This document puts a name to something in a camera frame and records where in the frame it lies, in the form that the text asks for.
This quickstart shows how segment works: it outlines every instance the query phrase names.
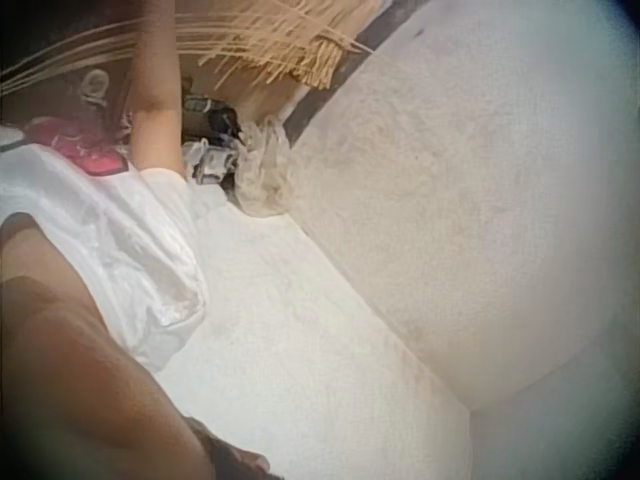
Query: plastic bag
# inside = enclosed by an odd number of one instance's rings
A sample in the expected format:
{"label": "plastic bag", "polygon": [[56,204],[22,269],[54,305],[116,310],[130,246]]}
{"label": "plastic bag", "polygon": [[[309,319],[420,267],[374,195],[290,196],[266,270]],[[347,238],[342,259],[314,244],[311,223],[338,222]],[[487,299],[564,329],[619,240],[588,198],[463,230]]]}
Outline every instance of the plastic bag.
{"label": "plastic bag", "polygon": [[240,208],[252,217],[286,213],[294,191],[291,147],[282,125],[275,117],[267,117],[261,128],[250,123],[243,130],[246,146],[240,145],[235,173]]}

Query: white cloth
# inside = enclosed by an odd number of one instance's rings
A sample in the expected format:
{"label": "white cloth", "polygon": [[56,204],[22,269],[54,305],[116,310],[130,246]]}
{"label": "white cloth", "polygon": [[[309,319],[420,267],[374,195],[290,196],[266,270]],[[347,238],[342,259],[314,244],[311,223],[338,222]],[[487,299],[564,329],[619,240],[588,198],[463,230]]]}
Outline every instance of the white cloth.
{"label": "white cloth", "polygon": [[[22,137],[0,127],[0,145]],[[0,154],[0,225],[30,215],[86,284],[110,334],[152,372],[202,322],[190,190],[165,169],[91,177],[55,151]]]}

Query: person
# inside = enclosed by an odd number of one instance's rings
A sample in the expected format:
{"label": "person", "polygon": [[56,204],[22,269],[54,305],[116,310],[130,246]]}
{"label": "person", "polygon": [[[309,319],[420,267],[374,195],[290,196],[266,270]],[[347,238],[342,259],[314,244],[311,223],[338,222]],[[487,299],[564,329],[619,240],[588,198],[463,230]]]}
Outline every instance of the person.
{"label": "person", "polygon": [[[86,478],[277,478],[184,418],[150,373],[203,321],[207,287],[181,157],[174,0],[142,3],[131,164],[95,142],[87,154],[51,119],[26,136],[0,127],[3,428],[43,465]],[[52,128],[58,148],[30,140]]]}

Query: red object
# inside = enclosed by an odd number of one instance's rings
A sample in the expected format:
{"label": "red object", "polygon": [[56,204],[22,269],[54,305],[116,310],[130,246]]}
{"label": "red object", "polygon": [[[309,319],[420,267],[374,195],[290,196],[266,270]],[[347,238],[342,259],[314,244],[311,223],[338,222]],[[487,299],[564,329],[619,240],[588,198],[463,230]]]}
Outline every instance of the red object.
{"label": "red object", "polygon": [[92,177],[106,177],[129,170],[122,157],[99,131],[60,118],[38,118],[24,133],[32,142],[50,147]]}

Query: skin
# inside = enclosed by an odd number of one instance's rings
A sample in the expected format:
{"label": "skin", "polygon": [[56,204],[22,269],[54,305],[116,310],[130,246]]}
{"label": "skin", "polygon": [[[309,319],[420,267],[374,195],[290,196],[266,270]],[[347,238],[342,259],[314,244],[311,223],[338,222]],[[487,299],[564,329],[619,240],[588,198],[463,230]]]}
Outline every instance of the skin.
{"label": "skin", "polygon": [[[184,176],[175,5],[145,0],[143,9],[132,65],[132,163]],[[0,229],[0,282],[5,418],[20,428],[46,406],[56,427],[96,446],[96,462],[108,459],[113,478],[216,478],[210,452],[109,336],[82,279],[29,216],[14,215]],[[264,473],[264,457],[251,455],[242,460]]]}

